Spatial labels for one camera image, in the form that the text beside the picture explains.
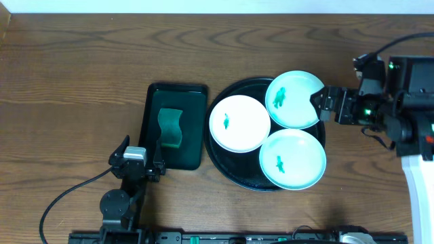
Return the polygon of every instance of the green stain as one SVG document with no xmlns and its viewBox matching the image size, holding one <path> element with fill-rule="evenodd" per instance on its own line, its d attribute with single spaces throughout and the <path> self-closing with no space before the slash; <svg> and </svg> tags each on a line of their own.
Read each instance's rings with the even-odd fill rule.
<svg viewBox="0 0 434 244">
<path fill-rule="evenodd" d="M 224 129 L 228 129 L 228 126 L 229 126 L 229 117 L 228 117 L 228 115 L 227 114 L 224 114 L 225 115 L 225 119 L 224 119 L 224 122 L 223 122 L 223 125 L 224 125 Z"/>
<path fill-rule="evenodd" d="M 276 98 L 273 101 L 274 107 L 279 108 L 283 105 L 283 101 L 285 100 L 285 88 L 282 87 L 276 94 Z"/>
<path fill-rule="evenodd" d="M 282 173 L 285 173 L 285 170 L 283 170 L 283 162 L 280 159 L 280 156 L 277 156 L 277 165 L 276 167 L 279 168 L 279 171 Z"/>
</svg>

